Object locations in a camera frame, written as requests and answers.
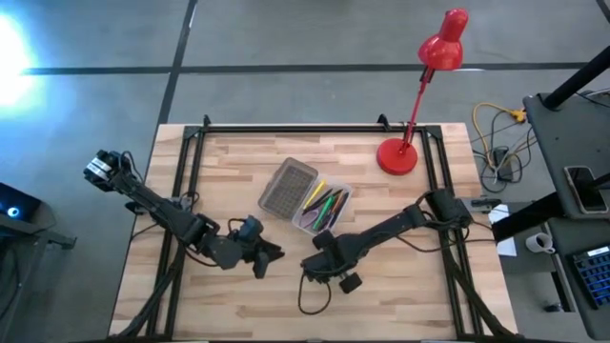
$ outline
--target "white paper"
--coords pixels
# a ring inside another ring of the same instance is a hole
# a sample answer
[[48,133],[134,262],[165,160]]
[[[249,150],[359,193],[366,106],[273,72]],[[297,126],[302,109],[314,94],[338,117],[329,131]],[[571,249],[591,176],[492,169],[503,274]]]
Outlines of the white paper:
[[[494,224],[500,219],[506,218],[510,213],[508,212],[508,206],[504,204],[497,205],[493,210],[489,212],[489,221]],[[506,238],[499,242],[496,246],[499,255],[503,256],[517,256],[517,247],[515,246],[515,238]]]

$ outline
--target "butcher block tabletop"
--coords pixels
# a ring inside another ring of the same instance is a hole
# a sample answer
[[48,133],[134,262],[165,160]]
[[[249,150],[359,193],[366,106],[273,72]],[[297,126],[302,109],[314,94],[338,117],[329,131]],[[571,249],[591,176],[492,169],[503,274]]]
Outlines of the butcher block tabletop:
[[[478,173],[466,126],[442,127],[456,197],[479,197]],[[159,127],[146,185],[162,196],[172,193],[182,132],[185,125]],[[286,255],[269,265],[264,279],[255,279],[252,264],[240,262],[232,270],[208,268],[187,258],[184,266],[174,339],[199,340],[404,340],[450,339],[455,329],[440,252],[417,252],[396,239],[370,250],[355,272],[362,286],[350,294],[331,282],[328,309],[318,315],[302,314],[296,305],[303,258],[316,253],[312,237],[286,220],[258,207],[257,201],[274,172],[288,157],[316,168],[320,174],[349,184],[353,195],[339,218],[335,233],[362,232],[400,212],[428,191],[429,183],[421,142],[416,136],[419,161],[404,176],[383,172],[376,163],[376,148],[400,133],[207,133],[199,169],[201,212],[222,226],[227,220],[252,214],[264,225],[262,236],[281,246]],[[189,150],[183,192],[193,162]],[[442,187],[437,149],[432,143],[437,179]],[[484,216],[479,221],[487,223]],[[138,232],[153,222],[140,216]],[[156,275],[163,229],[156,227],[131,243],[116,300],[110,334],[119,333],[150,296]],[[437,232],[420,228],[402,235],[421,248],[438,247]],[[471,226],[470,238],[493,238]],[[493,242],[467,244],[475,288],[500,322],[515,332],[516,325],[506,284]],[[466,332],[471,333],[468,307],[459,291]],[[159,330],[168,305],[162,301]],[[327,299],[324,285],[305,280],[302,304],[314,311]]]

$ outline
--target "clear plastic box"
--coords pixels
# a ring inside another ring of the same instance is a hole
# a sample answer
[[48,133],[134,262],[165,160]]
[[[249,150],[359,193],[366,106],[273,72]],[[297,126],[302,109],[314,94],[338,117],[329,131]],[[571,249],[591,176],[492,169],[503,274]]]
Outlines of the clear plastic box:
[[[323,187],[308,204],[308,207],[313,209],[307,209],[305,212],[305,205],[322,180]],[[258,206],[266,212],[290,220],[304,232],[316,235],[335,227],[352,197],[352,192],[353,189],[349,185],[333,177],[320,175],[316,169],[293,158],[287,158],[267,184],[258,199]]]

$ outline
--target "concrete floor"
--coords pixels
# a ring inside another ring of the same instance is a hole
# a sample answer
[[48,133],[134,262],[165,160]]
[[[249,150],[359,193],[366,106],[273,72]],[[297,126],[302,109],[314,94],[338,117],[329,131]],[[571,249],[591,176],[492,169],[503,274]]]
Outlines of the concrete floor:
[[[187,5],[5,0],[0,33],[9,19],[30,68],[169,67]],[[608,21],[593,0],[200,0],[183,65],[416,64],[419,44],[457,6],[471,15],[462,41],[467,63],[585,62],[610,43]],[[11,56],[19,54],[0,55],[0,73],[17,58]],[[419,118],[466,122],[474,139],[470,117],[476,103],[518,108],[524,96],[551,91],[573,72],[439,72]],[[418,71],[184,74],[169,122],[198,123],[203,114],[217,123],[371,122],[380,113],[406,120],[418,78]],[[15,93],[21,82],[29,87],[18,100],[0,105],[0,181],[44,199],[56,211],[56,229],[78,236],[73,251],[47,254],[14,341],[106,335],[133,216],[123,208],[124,197],[101,193],[82,179],[82,170],[98,149],[130,150],[145,169],[168,81],[168,74],[48,75],[0,85],[2,93]],[[588,88],[609,82],[606,73]],[[481,111],[484,131],[494,113]],[[501,117],[498,127],[510,123]],[[498,144],[511,145],[528,128],[499,133]],[[533,155],[522,182],[500,198],[527,201],[553,190],[537,147]],[[521,333],[587,339],[578,318],[539,308],[555,296],[547,278],[511,274],[507,283]]]

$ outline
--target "pencil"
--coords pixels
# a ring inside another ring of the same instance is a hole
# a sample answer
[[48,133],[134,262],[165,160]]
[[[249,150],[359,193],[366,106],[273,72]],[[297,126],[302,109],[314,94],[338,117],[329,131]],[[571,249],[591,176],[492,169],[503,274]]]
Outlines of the pencil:
[[317,187],[315,188],[315,191],[312,193],[312,196],[309,197],[309,200],[307,200],[307,202],[303,206],[303,210],[307,209],[307,206],[309,206],[309,203],[311,203],[312,200],[314,200],[314,198],[317,195],[317,193],[320,192],[320,190],[322,189],[322,187],[324,187],[325,184],[326,184],[326,180],[323,179],[319,183],[319,185],[317,185]]

